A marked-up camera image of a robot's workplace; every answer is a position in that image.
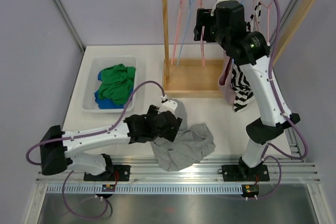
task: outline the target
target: white wall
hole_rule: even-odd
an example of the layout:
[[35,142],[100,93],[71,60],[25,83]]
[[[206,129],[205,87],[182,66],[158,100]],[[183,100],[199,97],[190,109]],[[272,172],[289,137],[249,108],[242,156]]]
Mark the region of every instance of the white wall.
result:
[[81,55],[51,0],[0,6],[0,222],[18,224],[39,170],[25,152],[62,123]]
[[[290,0],[279,0],[285,10]],[[253,0],[245,0],[246,18],[252,13]],[[79,36],[86,45],[163,44],[161,0],[62,0]],[[212,8],[214,0],[204,0],[205,8]],[[180,0],[168,0],[169,40],[174,43]],[[185,6],[180,40],[184,33],[188,5]],[[266,32],[266,11],[261,28]],[[186,44],[193,42],[196,20],[194,7]],[[271,19],[271,28],[275,19]]]
[[281,90],[309,144],[336,218],[336,6],[317,0],[276,65]]

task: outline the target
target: wooden rack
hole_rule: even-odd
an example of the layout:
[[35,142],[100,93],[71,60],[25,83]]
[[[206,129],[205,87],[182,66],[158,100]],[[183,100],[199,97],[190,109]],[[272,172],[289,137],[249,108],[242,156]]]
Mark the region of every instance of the wooden rack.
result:
[[[277,62],[283,53],[314,2],[315,0],[302,0],[300,3],[288,26],[282,31],[274,63]],[[171,60],[169,59],[167,0],[162,0],[162,12],[164,31],[163,85],[166,94],[171,97],[189,98],[222,97],[221,92],[218,90],[217,81],[222,73],[223,60],[207,58],[205,68],[202,68],[202,61],[199,57],[181,59],[179,67],[171,66]]]

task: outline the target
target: white plastic bin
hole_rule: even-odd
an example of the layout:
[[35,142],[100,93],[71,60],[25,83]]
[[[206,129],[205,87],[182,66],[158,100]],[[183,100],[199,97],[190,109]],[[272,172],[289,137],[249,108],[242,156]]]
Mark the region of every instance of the white plastic bin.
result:
[[[96,57],[91,62],[90,71],[87,73],[86,85],[82,91],[82,110],[92,113],[121,113],[122,109],[100,109],[95,102],[95,92],[99,89],[101,81],[98,80],[98,74],[104,68],[114,65],[124,64],[126,67],[135,67],[134,88],[138,85],[138,62],[134,56],[103,56]],[[126,111],[134,109],[136,94],[134,94]]]

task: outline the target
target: black and white striped cloth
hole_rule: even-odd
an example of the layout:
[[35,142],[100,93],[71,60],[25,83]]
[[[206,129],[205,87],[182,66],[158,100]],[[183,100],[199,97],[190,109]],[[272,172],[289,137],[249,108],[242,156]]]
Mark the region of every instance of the black and white striped cloth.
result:
[[[261,16],[261,2],[254,8],[254,13],[250,16],[250,21],[246,23],[248,31],[254,31],[254,24],[258,22]],[[255,97],[251,90],[250,83],[247,81],[245,75],[241,71],[240,67],[233,63],[232,65],[232,77],[231,88],[236,92],[236,98],[233,104],[233,110],[235,112],[241,112],[247,109],[247,106],[254,101]]]

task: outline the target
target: wooden dowel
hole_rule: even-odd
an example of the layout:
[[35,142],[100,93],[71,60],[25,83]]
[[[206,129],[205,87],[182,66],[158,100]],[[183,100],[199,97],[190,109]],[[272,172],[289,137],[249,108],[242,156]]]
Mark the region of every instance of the wooden dowel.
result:
[[169,38],[168,38],[168,13],[167,0],[162,0],[163,36],[164,36],[164,73],[166,82],[169,82]]
[[274,60],[274,64],[278,61],[280,55],[283,53],[295,32],[299,29],[302,21],[308,14],[310,8],[313,6],[316,0],[302,0],[300,6],[294,13],[292,19],[289,24],[286,26],[286,29],[283,31],[281,38],[279,39],[279,43],[277,46],[277,55]]

